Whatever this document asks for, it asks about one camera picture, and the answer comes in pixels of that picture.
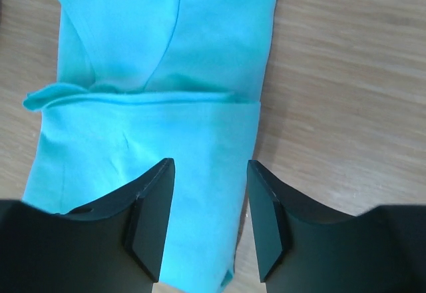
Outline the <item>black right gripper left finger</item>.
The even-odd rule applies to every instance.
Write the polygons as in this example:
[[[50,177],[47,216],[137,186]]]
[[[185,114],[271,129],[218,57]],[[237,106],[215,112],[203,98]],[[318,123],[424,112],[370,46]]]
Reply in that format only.
[[[159,281],[175,166],[67,214],[1,201],[2,292],[151,292]]]

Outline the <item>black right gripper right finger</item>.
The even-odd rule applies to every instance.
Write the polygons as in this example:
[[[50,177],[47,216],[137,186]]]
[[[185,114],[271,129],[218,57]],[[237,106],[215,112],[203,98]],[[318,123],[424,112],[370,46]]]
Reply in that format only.
[[[248,194],[260,281],[268,292],[424,292],[425,207],[358,216],[282,182],[256,160]]]

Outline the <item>turquoise t shirt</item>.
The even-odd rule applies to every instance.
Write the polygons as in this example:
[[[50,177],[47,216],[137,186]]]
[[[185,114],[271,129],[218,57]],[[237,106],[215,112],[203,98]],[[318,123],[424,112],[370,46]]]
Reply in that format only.
[[[23,200],[65,213],[173,158],[160,281],[222,292],[276,0],[58,1],[57,80],[23,103],[42,114]]]

